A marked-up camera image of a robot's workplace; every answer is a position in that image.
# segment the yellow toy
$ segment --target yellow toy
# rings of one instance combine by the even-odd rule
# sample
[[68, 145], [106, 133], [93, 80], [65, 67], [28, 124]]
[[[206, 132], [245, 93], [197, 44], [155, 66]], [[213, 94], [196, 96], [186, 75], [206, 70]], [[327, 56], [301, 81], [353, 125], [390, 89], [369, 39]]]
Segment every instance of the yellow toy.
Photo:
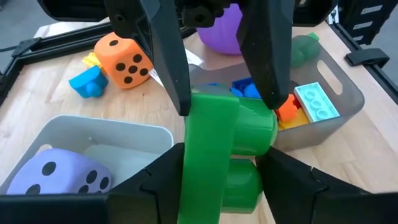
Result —
[[97, 56], [93, 52], [90, 52], [88, 56], [83, 58], [83, 63], [87, 66], [87, 68], [91, 68], [94, 65], [97, 65], [101, 69], [101, 73], [103, 75], [106, 75], [105, 70], [102, 68], [101, 62], [98, 60]]
[[279, 121], [279, 131], [298, 127], [309, 123], [310, 121], [308, 120], [307, 115], [305, 115], [303, 108], [299, 108], [296, 112], [296, 117], [293, 120], [288, 122]]

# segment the cable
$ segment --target cable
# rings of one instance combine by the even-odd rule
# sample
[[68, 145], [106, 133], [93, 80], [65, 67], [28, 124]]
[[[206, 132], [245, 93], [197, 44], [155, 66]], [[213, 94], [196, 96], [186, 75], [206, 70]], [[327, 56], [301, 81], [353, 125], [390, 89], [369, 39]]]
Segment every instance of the cable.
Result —
[[5, 49], [0, 49], [0, 53], [7, 52], [10, 50], [15, 50], [18, 46], [6, 47]]

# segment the green toy block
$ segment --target green toy block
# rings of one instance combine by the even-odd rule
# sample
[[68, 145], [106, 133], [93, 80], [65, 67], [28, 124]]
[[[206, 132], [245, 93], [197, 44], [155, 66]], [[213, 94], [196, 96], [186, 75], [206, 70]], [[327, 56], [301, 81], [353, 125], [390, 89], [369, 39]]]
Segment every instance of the green toy block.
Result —
[[290, 66], [292, 68], [301, 67], [305, 62], [316, 58], [321, 51], [318, 40], [319, 37], [315, 33], [294, 37], [292, 39], [292, 58]]
[[231, 159], [222, 212], [252, 213], [261, 200], [262, 184], [256, 166], [249, 159]]
[[315, 40], [319, 41], [319, 37], [314, 32], [307, 34], [307, 36], [312, 37]]
[[185, 123], [179, 224], [217, 224], [221, 211], [253, 211], [262, 189], [257, 170], [231, 155], [262, 155], [277, 133], [276, 115], [262, 100], [201, 87]]

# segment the orange die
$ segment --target orange die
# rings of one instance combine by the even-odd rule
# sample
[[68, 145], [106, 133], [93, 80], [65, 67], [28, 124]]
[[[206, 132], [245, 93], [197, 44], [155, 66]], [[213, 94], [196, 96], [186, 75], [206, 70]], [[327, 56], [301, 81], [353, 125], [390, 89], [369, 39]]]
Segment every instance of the orange die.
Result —
[[96, 43], [94, 53], [109, 77], [122, 89], [145, 82], [154, 67], [134, 40], [120, 38], [114, 32]]

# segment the light blue lego brick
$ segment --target light blue lego brick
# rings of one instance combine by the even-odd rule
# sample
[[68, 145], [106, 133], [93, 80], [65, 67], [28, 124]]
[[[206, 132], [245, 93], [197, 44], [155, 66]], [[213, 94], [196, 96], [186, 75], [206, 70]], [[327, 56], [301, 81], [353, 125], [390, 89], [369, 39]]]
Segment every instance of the light blue lego brick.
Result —
[[329, 97], [317, 82], [297, 86], [294, 88], [294, 94], [311, 122], [340, 116]]
[[108, 80], [95, 65], [75, 78], [69, 80], [70, 86], [83, 98], [99, 97], [103, 94]]

